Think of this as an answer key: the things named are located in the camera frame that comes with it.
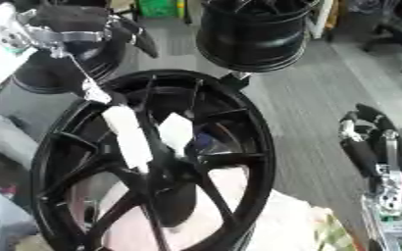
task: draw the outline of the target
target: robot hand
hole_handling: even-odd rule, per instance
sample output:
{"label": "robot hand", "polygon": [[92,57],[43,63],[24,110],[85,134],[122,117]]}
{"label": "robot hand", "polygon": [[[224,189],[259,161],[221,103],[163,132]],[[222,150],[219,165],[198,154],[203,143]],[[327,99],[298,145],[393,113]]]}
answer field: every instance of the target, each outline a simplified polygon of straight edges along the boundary
{"label": "robot hand", "polygon": [[41,5],[18,16],[35,47],[50,49],[52,56],[65,57],[63,45],[70,42],[95,43],[120,39],[158,56],[154,40],[133,21],[98,7]]}
{"label": "robot hand", "polygon": [[344,152],[370,179],[371,192],[382,212],[397,215],[402,210],[402,137],[396,126],[375,108],[357,105],[340,122]]}

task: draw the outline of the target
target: chair leg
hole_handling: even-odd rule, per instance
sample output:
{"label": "chair leg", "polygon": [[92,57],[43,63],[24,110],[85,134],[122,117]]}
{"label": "chair leg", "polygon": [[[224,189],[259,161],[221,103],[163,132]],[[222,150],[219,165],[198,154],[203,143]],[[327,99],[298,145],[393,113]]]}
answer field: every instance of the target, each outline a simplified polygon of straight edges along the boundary
{"label": "chair leg", "polygon": [[391,43],[398,43],[395,38],[393,37],[380,37],[380,38],[375,38],[367,42],[363,50],[365,52],[370,52],[372,48],[377,45],[377,44],[391,44]]}

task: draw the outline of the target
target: robotic arm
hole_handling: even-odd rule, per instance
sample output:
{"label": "robotic arm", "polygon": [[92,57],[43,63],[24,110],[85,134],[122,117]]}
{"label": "robotic arm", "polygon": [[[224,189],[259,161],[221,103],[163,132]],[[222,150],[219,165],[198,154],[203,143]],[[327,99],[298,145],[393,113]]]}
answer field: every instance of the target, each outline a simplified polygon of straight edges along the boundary
{"label": "robotic arm", "polygon": [[18,13],[10,3],[0,4],[0,83],[37,50],[53,58],[71,57],[69,43],[126,41],[151,57],[157,49],[146,30],[131,20],[97,7],[54,6]]}
{"label": "robotic arm", "polygon": [[[126,165],[147,174],[147,163],[153,157],[137,113],[122,95],[103,90],[67,48],[71,42],[98,43],[109,39],[122,39],[151,57],[158,56],[154,41],[144,28],[106,9],[42,5],[17,13],[12,4],[3,3],[0,5],[0,51],[7,57],[0,59],[0,82],[37,50],[49,50],[52,58],[70,58],[85,76],[84,82],[79,83],[82,98],[107,105],[102,116],[117,136]],[[10,59],[15,59],[15,63],[5,70],[4,65]]]}
{"label": "robotic arm", "polygon": [[362,104],[356,108],[341,119],[339,138],[370,183],[361,199],[371,245],[378,245],[370,250],[402,251],[402,137],[381,111]]}

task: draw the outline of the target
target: gray carpet floor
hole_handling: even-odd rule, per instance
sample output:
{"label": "gray carpet floor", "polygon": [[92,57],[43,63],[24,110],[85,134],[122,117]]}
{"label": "gray carpet floor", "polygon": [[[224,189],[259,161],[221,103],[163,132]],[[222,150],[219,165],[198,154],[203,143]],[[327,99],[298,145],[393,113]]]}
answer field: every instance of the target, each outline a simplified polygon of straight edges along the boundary
{"label": "gray carpet floor", "polygon": [[[176,20],[144,21],[161,57],[150,59],[129,50],[115,75],[138,70],[188,69],[221,76],[227,70],[200,56],[194,46],[198,25]],[[337,122],[358,102],[388,114],[402,131],[402,50],[378,47],[367,54],[359,47],[372,25],[353,16],[341,24],[333,43],[311,41],[295,65],[254,75],[243,92],[261,109],[277,150],[275,189],[329,207],[364,242],[360,215],[364,181],[338,147]],[[43,96],[9,85],[1,94],[0,113],[24,120],[36,140],[75,100],[70,94]]]}

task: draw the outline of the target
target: wheel spoke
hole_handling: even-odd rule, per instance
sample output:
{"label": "wheel spoke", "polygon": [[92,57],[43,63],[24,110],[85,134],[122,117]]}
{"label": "wheel spoke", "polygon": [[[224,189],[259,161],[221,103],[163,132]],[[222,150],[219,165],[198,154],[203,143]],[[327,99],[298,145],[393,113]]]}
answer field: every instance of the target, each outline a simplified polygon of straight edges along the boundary
{"label": "wheel spoke", "polygon": [[156,80],[157,80],[157,77],[155,75],[152,75],[148,81],[148,84],[146,85],[146,90],[145,90],[146,93],[144,94],[143,100],[141,100],[141,104],[140,104],[140,110],[142,110],[142,111],[146,112],[150,108],[149,105],[151,103],[153,89],[154,89]]}
{"label": "wheel spoke", "polygon": [[146,218],[149,220],[151,224],[152,232],[154,233],[155,240],[157,241],[157,245],[160,251],[171,251],[171,247],[166,240],[165,234],[162,230],[162,225],[160,223],[160,219],[158,217],[157,211],[154,207],[153,198],[149,197],[148,201],[143,207],[143,212],[146,214]]}
{"label": "wheel spoke", "polygon": [[80,242],[85,238],[85,233],[78,226],[70,211],[69,204],[61,202],[55,205],[57,215],[62,219],[60,222],[66,227],[72,236],[78,236]]}
{"label": "wheel spoke", "polygon": [[99,149],[97,144],[92,143],[83,137],[80,137],[78,135],[68,133],[68,132],[58,132],[54,134],[55,137],[57,137],[59,140],[65,140],[70,142],[71,144],[74,144],[76,146],[82,147],[83,149],[86,149],[92,153],[96,153],[97,150]]}
{"label": "wheel spoke", "polygon": [[188,107],[187,112],[186,112],[186,115],[191,120],[194,119],[196,100],[198,98],[198,93],[200,91],[200,88],[203,85],[204,85],[204,80],[203,79],[196,79],[195,88],[193,88],[193,92],[192,92],[192,95],[190,96],[190,100],[189,100],[189,107]]}
{"label": "wheel spoke", "polygon": [[248,110],[246,108],[241,108],[200,116],[199,118],[195,118],[194,123],[196,125],[202,125],[222,121],[240,122],[246,118],[248,118]]}
{"label": "wheel spoke", "polygon": [[241,165],[260,163],[264,161],[262,153],[224,153],[224,154],[207,154],[198,157],[199,162],[207,171],[214,169],[227,169]]}
{"label": "wheel spoke", "polygon": [[102,236],[107,229],[132,208],[140,206],[141,201],[141,197],[137,193],[128,191],[91,227],[86,235],[88,245],[93,248],[100,247]]}
{"label": "wheel spoke", "polygon": [[226,226],[234,225],[236,219],[234,218],[233,212],[226,203],[223,195],[213,183],[212,179],[208,175],[202,175],[198,184],[217,206],[221,216],[223,217],[224,224]]}
{"label": "wheel spoke", "polygon": [[76,169],[72,170],[64,177],[60,178],[54,185],[41,193],[41,198],[53,198],[63,196],[65,192],[79,181],[94,176],[99,173],[107,172],[122,162],[114,162],[116,157],[112,154],[93,155]]}

